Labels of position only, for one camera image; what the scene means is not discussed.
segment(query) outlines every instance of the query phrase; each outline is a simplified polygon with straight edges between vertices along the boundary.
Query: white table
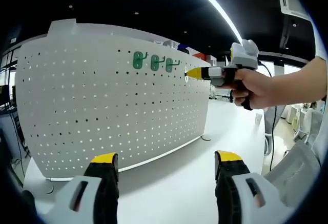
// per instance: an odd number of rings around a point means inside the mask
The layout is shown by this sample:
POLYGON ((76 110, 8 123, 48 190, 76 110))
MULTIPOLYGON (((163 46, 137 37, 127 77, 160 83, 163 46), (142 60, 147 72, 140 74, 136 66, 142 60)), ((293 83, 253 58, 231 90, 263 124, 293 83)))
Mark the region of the white table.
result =
MULTIPOLYGON (((119 174, 118 223, 217 223, 214 151, 239 154, 251 172, 261 173, 264 159, 262 110, 247 111, 210 100, 204 135, 186 147, 119 174), (262 114, 255 124, 257 113, 262 114)), ((65 182, 49 182, 35 162, 27 168, 24 188, 36 199, 39 213, 52 207, 65 182), (46 194, 54 186, 54 192, 46 194)))

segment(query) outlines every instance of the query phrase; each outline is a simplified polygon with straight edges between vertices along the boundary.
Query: green pegboard hook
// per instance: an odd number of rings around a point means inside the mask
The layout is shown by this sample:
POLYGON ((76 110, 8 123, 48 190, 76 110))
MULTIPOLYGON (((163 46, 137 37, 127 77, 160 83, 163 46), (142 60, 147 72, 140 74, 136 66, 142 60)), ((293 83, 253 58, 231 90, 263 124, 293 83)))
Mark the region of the green pegboard hook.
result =
POLYGON ((159 64, 164 62, 165 62, 165 56, 163 57, 163 61, 160 61, 157 55, 152 55, 150 69, 153 71, 157 71, 159 68, 159 64))
POLYGON ((135 69, 141 69, 142 68, 142 61, 146 59, 148 56, 148 52, 146 52, 146 56, 144 57, 143 53, 140 51, 136 51, 133 54, 133 67, 135 69))
POLYGON ((166 72, 171 73, 172 72, 172 66, 178 66, 178 65, 180 65, 180 60, 178 61, 177 64, 174 64, 172 58, 168 58, 166 60, 166 72))

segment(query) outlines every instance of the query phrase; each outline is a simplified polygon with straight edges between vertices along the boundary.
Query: pegboard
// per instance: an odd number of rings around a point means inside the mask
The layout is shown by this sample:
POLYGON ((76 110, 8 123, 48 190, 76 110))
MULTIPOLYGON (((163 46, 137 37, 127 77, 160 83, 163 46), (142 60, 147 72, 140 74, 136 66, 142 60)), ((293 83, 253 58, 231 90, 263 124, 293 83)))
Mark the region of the pegboard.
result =
POLYGON ((201 135, 209 82, 185 68, 209 66, 183 52, 105 34, 48 35, 22 45, 16 74, 20 123, 45 177, 83 174, 96 155, 119 167, 151 159, 201 135), (148 53, 141 69, 134 52, 148 53), (172 72, 151 57, 171 58, 172 72))

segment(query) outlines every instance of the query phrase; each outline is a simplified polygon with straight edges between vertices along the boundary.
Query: ceiling light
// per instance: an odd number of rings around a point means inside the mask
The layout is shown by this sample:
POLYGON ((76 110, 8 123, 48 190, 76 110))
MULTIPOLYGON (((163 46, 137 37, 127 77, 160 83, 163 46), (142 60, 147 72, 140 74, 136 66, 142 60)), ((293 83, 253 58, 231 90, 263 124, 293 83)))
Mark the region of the ceiling light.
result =
POLYGON ((226 12, 223 10, 221 5, 216 1, 216 0, 208 0, 214 7, 215 9, 221 14, 221 16, 224 18, 224 20, 228 23, 230 26, 231 30, 234 32, 235 36, 237 37, 238 41, 241 43, 241 36, 235 27, 235 25, 232 23, 226 12))

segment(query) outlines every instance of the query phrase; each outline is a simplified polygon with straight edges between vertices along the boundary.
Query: black ceiling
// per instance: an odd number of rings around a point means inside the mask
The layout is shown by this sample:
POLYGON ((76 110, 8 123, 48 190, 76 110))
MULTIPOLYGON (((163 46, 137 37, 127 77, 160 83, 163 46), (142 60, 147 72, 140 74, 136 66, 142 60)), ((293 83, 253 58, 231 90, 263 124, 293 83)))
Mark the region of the black ceiling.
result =
MULTIPOLYGON (((45 34, 51 21, 76 18, 78 23, 112 24, 155 33, 195 50, 220 57, 237 39, 207 0, 3 0, 1 42, 45 34)), ((243 38, 253 39, 260 51, 314 56, 309 22, 281 13, 279 0, 217 0, 243 38), (280 46, 289 28, 287 49, 280 46)))

